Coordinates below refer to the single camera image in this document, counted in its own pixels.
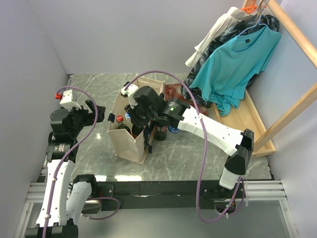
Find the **cola bottle red cap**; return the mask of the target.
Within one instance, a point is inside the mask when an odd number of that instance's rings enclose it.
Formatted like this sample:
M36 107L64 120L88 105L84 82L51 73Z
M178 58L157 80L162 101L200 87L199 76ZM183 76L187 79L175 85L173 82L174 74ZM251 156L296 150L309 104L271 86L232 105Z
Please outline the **cola bottle red cap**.
M118 116L116 117L116 121L117 121L117 129L125 129L126 131L128 131L129 133L131 133L131 130L130 130L129 126L127 126L127 125L124 123L123 116L118 115Z
M167 125L163 125L159 122L155 124L155 139L158 141L164 141L167 137Z
M143 130L144 130L144 127L139 128L136 125L133 125L131 129L133 138L137 138Z

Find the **cola bottle red cap front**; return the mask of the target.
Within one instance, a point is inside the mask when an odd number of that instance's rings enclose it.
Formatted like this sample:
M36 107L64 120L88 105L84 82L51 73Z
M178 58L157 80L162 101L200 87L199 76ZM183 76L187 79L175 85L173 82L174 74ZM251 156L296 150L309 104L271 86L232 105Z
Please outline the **cola bottle red cap front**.
M137 138L143 130L144 130L144 127L139 128L136 125L133 125L131 129L133 138Z

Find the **beige canvas tote bag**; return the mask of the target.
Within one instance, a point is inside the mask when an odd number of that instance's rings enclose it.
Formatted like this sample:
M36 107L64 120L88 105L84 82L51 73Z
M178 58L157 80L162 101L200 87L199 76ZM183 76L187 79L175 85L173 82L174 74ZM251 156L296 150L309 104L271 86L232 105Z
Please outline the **beige canvas tote bag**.
M118 129L117 116L125 116L125 106L129 104L128 98L118 93L111 113L108 116L109 126L107 133L114 147L116 156L142 164L148 153L152 152L151 143L155 130L152 126L146 126L137 137L133 137L126 129Z

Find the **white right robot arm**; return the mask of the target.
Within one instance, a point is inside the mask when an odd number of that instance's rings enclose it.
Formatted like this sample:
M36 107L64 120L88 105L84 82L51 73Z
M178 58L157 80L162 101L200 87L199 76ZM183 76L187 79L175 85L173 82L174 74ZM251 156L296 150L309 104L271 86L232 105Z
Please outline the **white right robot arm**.
M229 197L240 176L246 173L254 148L254 132L240 131L223 125L176 98L166 101L150 86L131 84L121 94L129 104L124 108L134 126L141 128L153 121L160 126L171 126L190 132L223 150L228 158L217 185L221 197Z

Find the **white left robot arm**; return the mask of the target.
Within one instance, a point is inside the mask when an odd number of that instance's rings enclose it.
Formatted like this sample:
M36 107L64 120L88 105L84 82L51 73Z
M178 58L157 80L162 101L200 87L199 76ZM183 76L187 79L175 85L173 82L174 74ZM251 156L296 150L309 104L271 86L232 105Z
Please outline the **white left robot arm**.
M87 109L75 106L51 113L47 155L47 184L40 214L27 238L76 238L78 219L87 199L98 196L99 187L93 174L79 175L70 185L78 151L77 136L86 126L104 121L105 107L86 100Z

